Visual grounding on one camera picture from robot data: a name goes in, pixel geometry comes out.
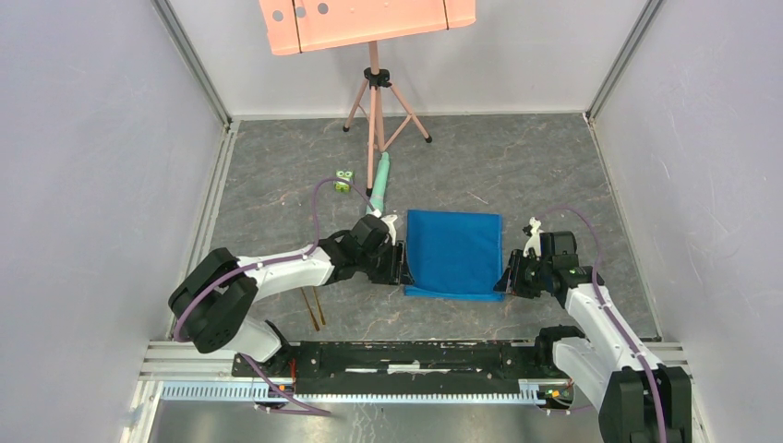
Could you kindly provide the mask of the blue cloth napkin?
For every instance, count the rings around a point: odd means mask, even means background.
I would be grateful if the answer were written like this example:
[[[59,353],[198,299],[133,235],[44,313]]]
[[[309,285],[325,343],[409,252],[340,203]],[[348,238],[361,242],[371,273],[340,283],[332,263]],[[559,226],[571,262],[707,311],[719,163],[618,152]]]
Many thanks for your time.
[[[406,255],[413,278],[404,294],[500,302],[503,220],[496,213],[409,210]]]

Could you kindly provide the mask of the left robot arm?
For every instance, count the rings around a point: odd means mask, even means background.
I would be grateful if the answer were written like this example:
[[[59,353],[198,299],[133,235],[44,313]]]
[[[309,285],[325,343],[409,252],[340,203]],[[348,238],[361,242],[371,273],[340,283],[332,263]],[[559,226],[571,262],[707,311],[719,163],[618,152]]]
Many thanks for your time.
[[[412,284],[395,220],[371,213],[314,245],[265,257],[238,257],[225,247],[212,250],[169,298],[174,340],[191,342],[200,353],[223,348],[241,353],[266,375],[279,376],[290,364],[290,352],[269,321],[248,318],[250,307],[270,295],[347,281],[357,273],[373,284]]]

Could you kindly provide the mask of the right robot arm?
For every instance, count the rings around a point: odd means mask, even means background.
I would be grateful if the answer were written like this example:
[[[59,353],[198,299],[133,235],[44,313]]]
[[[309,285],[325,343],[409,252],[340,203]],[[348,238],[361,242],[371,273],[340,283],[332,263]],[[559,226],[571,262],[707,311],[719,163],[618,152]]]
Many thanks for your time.
[[[687,372],[669,366],[630,328],[597,269],[581,264],[569,231],[524,228],[525,246],[512,251],[495,287],[523,298],[552,295],[574,328],[542,329],[536,370],[564,372],[598,414],[606,442],[693,441],[693,391]]]

